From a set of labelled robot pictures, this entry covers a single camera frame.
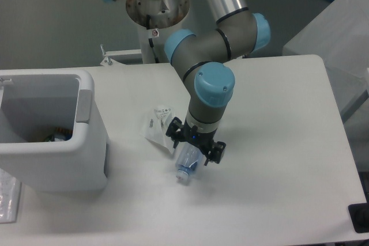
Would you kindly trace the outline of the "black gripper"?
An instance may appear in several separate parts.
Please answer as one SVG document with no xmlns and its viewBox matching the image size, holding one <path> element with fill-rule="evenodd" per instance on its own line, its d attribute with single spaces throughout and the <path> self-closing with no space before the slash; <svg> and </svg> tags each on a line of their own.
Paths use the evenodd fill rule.
<svg viewBox="0 0 369 246">
<path fill-rule="evenodd" d="M 200 133 L 198 130 L 190 128 L 190 126 L 178 117 L 174 117 L 170 122 L 165 135 L 171 138 L 173 147 L 177 147 L 180 142 L 188 142 L 197 147 L 206 157 L 204 165 L 210 162 L 219 164 L 224 156 L 226 143 L 213 141 L 216 130 L 210 133 Z"/>
</svg>

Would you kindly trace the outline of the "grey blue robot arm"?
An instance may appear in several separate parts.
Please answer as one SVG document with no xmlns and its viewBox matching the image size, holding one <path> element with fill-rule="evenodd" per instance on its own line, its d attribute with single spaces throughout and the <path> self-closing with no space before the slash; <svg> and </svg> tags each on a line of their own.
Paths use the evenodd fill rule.
<svg viewBox="0 0 369 246">
<path fill-rule="evenodd" d="M 263 15 L 249 11 L 246 0 L 208 2 L 217 27 L 203 36 L 177 28 L 189 12 L 189 0 L 126 0 L 126 11 L 146 29 L 142 55 L 151 62 L 169 62 L 190 94 L 185 120 L 173 119 L 166 135 L 175 145 L 195 146 L 207 162 L 219 163 L 226 144 L 214 135 L 235 86 L 225 63 L 266 46 L 270 26 Z M 158 36 L 168 28 L 175 30 L 159 43 Z"/>
</svg>

